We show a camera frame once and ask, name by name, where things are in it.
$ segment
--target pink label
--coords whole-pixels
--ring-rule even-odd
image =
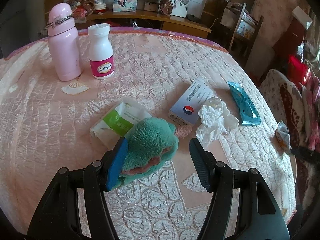
[[[105,77],[113,73],[113,56],[101,61],[90,60],[92,74],[95,77]]]

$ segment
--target blue plastic packet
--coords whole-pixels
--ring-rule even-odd
[[[236,101],[241,117],[242,125],[259,125],[261,124],[261,118],[254,106],[253,102],[249,98],[248,94],[244,91],[240,84],[227,81],[230,87],[231,94]]]

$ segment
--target small bottle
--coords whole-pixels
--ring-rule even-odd
[[[109,32],[108,23],[95,24],[88,28],[90,66],[93,76],[97,79],[110,77],[115,71],[113,50],[108,39]]]
[[[49,13],[48,46],[57,75],[69,81],[81,74],[78,30],[70,5],[60,3]]]

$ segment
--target red and blue logo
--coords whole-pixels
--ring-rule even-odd
[[[184,106],[183,112],[185,112],[185,114],[193,114],[194,110],[191,106]]]

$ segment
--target white bottle cap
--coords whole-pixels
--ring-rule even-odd
[[[110,32],[110,24],[109,23],[100,23],[92,25],[88,28],[88,35],[109,35]]]

